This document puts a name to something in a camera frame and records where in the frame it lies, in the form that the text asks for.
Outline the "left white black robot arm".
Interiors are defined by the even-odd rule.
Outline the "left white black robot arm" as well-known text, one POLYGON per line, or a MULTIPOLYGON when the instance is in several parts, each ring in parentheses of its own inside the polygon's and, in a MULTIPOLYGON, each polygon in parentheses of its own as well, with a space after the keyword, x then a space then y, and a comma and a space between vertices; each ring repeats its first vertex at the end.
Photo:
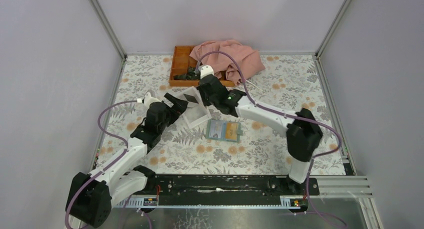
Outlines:
POLYGON ((114 135, 102 126, 105 134, 120 139, 124 147, 116 152, 104 165, 89 173, 79 172, 71 182, 65 207, 65 227, 70 229, 70 216, 98 228, 108 218, 113 206, 135 192, 144 195, 152 193, 155 181, 148 173, 131 170, 131 166, 145 157, 161 140, 165 128, 169 127, 187 110, 188 102, 166 93, 164 97, 172 103, 151 96, 148 92, 143 99, 136 99, 147 108, 146 116, 129 139, 114 135))

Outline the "green card holder wallet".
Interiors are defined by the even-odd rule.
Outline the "green card holder wallet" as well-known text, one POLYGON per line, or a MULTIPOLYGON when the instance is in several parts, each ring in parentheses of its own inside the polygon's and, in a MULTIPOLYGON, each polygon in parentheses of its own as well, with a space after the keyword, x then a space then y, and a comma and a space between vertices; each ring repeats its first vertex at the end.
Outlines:
POLYGON ((235 121, 226 121, 226 120, 217 120, 217 119, 210 119, 207 122, 207 130, 205 137, 210 140, 216 140, 216 141, 224 141, 224 142, 239 142, 240 137, 244 134, 241 128, 241 124, 239 122, 235 122, 239 124, 238 128, 238 140, 237 141, 231 141, 225 139, 225 130, 226 130, 226 124, 227 122, 235 122, 235 121))

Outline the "gold VIP credit card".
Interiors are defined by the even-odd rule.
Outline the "gold VIP credit card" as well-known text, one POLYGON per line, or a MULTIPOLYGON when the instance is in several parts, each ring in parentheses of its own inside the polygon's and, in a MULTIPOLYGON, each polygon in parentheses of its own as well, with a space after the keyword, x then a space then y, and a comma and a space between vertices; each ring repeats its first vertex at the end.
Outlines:
POLYGON ((237 122, 227 122, 225 128, 225 139, 229 141, 237 141, 239 124, 237 122))

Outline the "white plastic card box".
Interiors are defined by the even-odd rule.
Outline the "white plastic card box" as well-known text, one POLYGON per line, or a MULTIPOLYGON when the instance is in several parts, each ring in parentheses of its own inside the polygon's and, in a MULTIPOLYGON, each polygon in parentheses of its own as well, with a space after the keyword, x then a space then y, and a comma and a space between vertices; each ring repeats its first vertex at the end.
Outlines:
POLYGON ((199 126, 200 124, 207 122, 212 118, 211 113, 204 106, 202 97, 197 88, 194 86, 189 87, 183 91, 178 92, 175 97, 186 101, 183 93, 196 96, 198 101, 198 104, 194 104, 193 107, 191 107, 191 105, 188 103, 186 111, 182 114, 182 118, 186 122, 189 129, 193 129, 194 127, 199 126))

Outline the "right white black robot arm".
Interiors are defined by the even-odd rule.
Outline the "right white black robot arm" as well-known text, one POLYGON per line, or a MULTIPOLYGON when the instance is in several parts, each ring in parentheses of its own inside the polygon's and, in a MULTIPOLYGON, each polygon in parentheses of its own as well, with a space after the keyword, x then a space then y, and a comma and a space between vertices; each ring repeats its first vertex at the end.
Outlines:
POLYGON ((286 113, 275 106, 255 104, 246 92, 228 90, 211 74, 201 76, 197 90, 207 106, 214 106, 222 114, 260 122, 284 135, 287 151, 292 157, 287 190, 293 195, 299 195, 307 188, 306 178, 312 156, 323 137, 311 111, 302 109, 286 113))

